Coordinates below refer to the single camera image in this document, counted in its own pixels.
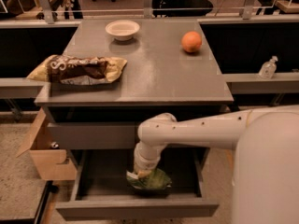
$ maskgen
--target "hand sanitizer bottle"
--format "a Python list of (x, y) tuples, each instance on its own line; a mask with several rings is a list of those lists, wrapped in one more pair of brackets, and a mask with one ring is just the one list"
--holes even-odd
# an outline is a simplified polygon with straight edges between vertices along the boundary
[(269, 62), (266, 62), (262, 65), (262, 68), (259, 72), (259, 76), (261, 78), (272, 78), (275, 71), (277, 70), (277, 65), (275, 64), (275, 62), (277, 61), (278, 61), (278, 57), (272, 56)]

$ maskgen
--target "gray tabletop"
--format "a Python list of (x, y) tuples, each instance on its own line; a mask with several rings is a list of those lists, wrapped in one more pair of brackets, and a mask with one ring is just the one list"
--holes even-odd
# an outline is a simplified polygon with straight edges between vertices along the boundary
[[(136, 19), (134, 39), (118, 42), (106, 33), (114, 20), (81, 22), (65, 55), (122, 57), (128, 61), (121, 78), (111, 84), (50, 84), (36, 98), (38, 105), (200, 105), (233, 101), (221, 70), (196, 19)], [(203, 37), (198, 53), (188, 54), (180, 39), (195, 30)]]

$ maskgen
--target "brown snack bag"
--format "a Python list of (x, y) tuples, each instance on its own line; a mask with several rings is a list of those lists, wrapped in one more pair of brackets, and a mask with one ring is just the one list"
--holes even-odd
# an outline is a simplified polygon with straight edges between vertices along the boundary
[(80, 59), (65, 55), (49, 56), (27, 78), (72, 85), (111, 83), (121, 76), (127, 61), (119, 57)]

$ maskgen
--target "box flap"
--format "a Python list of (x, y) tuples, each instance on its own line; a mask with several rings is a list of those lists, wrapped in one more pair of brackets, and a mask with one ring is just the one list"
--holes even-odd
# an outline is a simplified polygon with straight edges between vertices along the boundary
[(25, 151), (29, 150), (33, 143), (36, 140), (36, 137), (40, 131), (40, 129), (44, 126), (44, 122), (46, 121), (46, 114), (45, 111), (41, 108), (36, 116), (36, 119), (32, 123), (28, 133), (26, 134), (23, 142), (17, 152), (16, 157), (19, 157)]

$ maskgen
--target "table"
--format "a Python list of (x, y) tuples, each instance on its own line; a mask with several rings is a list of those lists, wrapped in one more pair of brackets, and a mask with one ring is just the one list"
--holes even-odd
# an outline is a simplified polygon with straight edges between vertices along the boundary
[[(122, 57), (128, 64), (121, 78), (91, 87), (48, 84), (36, 97), (60, 148), (75, 154), (90, 150), (90, 155), (83, 155), (89, 165), (81, 161), (78, 167), (82, 172), (78, 172), (70, 201), (57, 203), (57, 210), (66, 220), (210, 217), (218, 203), (203, 199), (199, 162), (195, 164), (197, 175), (188, 170), (193, 165), (188, 164), (193, 160), (189, 150), (170, 154), (184, 157), (186, 172), (178, 175), (189, 180), (181, 184), (183, 187), (176, 187), (175, 182), (175, 192), (170, 195), (153, 199), (136, 196), (125, 180), (139, 122), (161, 112), (171, 112), (178, 120), (188, 119), (219, 112), (233, 101), (203, 31), (196, 19), (140, 19), (135, 20), (141, 28), (135, 37), (118, 42), (105, 32), (112, 21), (82, 21), (64, 54)], [(180, 45), (190, 30), (203, 36), (203, 45), (195, 54), (186, 53)], [(181, 166), (177, 159), (172, 160)]]

